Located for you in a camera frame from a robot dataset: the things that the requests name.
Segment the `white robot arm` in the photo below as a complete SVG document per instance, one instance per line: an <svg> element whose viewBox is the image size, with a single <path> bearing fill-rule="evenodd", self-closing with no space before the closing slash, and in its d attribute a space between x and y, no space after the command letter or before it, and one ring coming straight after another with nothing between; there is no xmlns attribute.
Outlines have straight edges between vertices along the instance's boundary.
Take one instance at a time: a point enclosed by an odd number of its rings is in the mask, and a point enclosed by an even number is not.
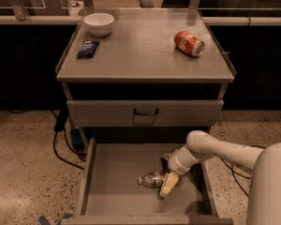
<svg viewBox="0 0 281 225"><path fill-rule="evenodd" d="M169 172L159 191L168 196L179 178L195 164L221 158L251 174L247 225L281 225L281 142L264 149L223 142L200 130L190 132L183 147L168 159Z"/></svg>

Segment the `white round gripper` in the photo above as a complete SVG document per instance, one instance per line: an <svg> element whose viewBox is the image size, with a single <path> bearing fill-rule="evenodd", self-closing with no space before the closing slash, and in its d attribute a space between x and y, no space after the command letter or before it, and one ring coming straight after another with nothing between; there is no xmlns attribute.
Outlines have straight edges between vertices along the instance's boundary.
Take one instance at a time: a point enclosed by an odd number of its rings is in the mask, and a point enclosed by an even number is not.
<svg viewBox="0 0 281 225"><path fill-rule="evenodd" d="M190 167L185 156L178 153L164 154L160 160L164 170L170 169L170 173L165 175L164 182L157 193L157 198L162 201L178 183L179 175L187 173Z"/></svg>

